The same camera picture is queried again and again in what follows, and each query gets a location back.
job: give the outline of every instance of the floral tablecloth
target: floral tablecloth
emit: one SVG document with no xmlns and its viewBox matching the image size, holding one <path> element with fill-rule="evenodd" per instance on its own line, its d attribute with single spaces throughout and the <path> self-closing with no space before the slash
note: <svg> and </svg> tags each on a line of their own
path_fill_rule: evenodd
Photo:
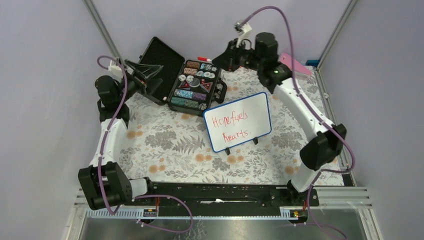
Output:
<svg viewBox="0 0 424 240">
<path fill-rule="evenodd" d="M 225 102 L 258 92 L 268 95 L 272 132 L 259 143 L 246 142 L 230 149 L 231 154 L 211 150 L 202 117 L 171 111 L 139 94 L 126 103 L 130 121 L 119 164 L 128 178 L 148 176 L 153 181 L 187 183 L 285 185 L 301 164 L 299 151 L 307 143 L 289 109 L 272 96 L 256 72 L 240 68 L 221 74 L 228 86 Z M 324 112 L 315 75 L 298 77 L 312 102 Z M 339 169 L 337 160 L 327 168 Z M 343 185 L 339 174 L 323 172 L 318 185 Z"/>
</svg>

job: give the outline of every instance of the gray wall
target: gray wall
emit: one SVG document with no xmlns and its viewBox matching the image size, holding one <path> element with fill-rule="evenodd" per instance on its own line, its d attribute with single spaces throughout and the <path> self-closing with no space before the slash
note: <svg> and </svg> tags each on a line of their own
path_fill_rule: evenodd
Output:
<svg viewBox="0 0 424 240">
<path fill-rule="evenodd" d="M 96 57 L 81 0 L 0 3 L 0 239 L 58 240 L 98 143 Z"/>
<path fill-rule="evenodd" d="M 296 58 L 318 59 L 349 0 L 93 0 L 120 54 L 137 60 L 157 36 L 186 59 L 215 58 L 238 36 L 234 23 L 255 10 L 275 5 L 287 15 Z M 280 51 L 289 39 L 280 14 L 259 13 L 250 39 L 260 32 L 276 35 Z"/>
<path fill-rule="evenodd" d="M 384 239 L 422 239 L 424 1 L 359 1 L 322 75 Z"/>
</svg>

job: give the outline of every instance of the black case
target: black case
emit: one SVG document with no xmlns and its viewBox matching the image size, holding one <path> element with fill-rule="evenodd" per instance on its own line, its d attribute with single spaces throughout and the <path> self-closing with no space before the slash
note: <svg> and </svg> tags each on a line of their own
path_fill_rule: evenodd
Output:
<svg viewBox="0 0 424 240">
<path fill-rule="evenodd" d="M 200 63 L 200 65 L 201 64 L 212 65 L 208 62 L 200 62 L 200 61 L 194 61 L 194 60 L 186 61 L 183 56 L 181 56 L 179 53 L 177 53 L 172 48 L 170 48 L 159 38 L 153 37 L 150 43 L 148 44 L 148 47 L 144 51 L 144 54 L 140 56 L 138 63 L 149 64 L 149 65 L 162 65 L 163 69 L 156 76 L 154 76 L 154 79 L 152 79 L 151 81 L 154 81 L 155 79 L 162 79 L 163 82 L 159 85 L 159 87 L 154 92 L 147 92 L 146 94 L 144 94 L 144 96 L 152 100 L 154 103 L 158 105 L 162 106 L 162 105 L 168 104 L 169 108 L 173 111 L 178 111 L 181 113 L 187 113 L 187 114 L 197 115 L 197 116 L 203 116 L 203 112 L 206 109 L 210 108 L 211 103 L 213 101 L 216 101 L 217 103 L 220 103 L 220 104 L 223 103 L 225 94 L 227 92 L 227 85 L 219 77 L 221 73 L 220 68 L 217 68 L 217 71 L 213 72 L 215 74 L 214 78 L 194 76 L 194 78 L 198 78 L 200 81 L 202 79 L 205 79 L 208 82 L 212 82 L 212 87 L 209 93 L 206 92 L 205 90 L 202 90 L 200 86 L 191 87 L 188 90 L 194 93 L 205 94 L 206 100 L 204 101 L 195 100 L 195 99 L 189 99 L 189 98 L 177 96 L 177 98 L 204 103 L 206 104 L 206 109 L 199 109 L 198 107 L 193 108 L 188 106 L 182 106 L 182 105 L 177 105 L 171 102 L 172 98 L 176 97 L 174 96 L 175 90 L 178 89 L 180 84 L 182 83 L 179 80 L 178 76 L 184 74 L 184 68 L 186 67 L 187 62 L 189 61 Z"/>
</svg>

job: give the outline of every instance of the red marker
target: red marker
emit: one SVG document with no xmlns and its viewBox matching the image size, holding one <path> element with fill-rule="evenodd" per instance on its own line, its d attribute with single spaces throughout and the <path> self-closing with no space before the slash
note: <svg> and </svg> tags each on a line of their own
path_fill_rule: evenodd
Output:
<svg viewBox="0 0 424 240">
<path fill-rule="evenodd" d="M 212 63 L 212 59 L 209 59 L 207 57 L 203 57 L 203 56 L 198 56 L 197 60 L 199 61 L 203 61 L 203 62 L 208 62 L 208 63 Z"/>
</svg>

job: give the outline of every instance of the pink object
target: pink object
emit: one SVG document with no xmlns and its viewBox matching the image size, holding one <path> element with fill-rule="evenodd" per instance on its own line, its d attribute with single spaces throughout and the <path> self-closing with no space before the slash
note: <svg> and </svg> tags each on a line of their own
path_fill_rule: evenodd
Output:
<svg viewBox="0 0 424 240">
<path fill-rule="evenodd" d="M 286 65 L 290 70 L 292 69 L 292 57 L 288 54 L 283 52 L 280 56 L 279 61 Z M 296 73 L 305 74 L 308 76 L 312 75 L 312 72 L 309 71 L 304 65 L 302 65 L 300 62 L 298 62 L 296 59 L 294 60 L 294 70 Z"/>
</svg>

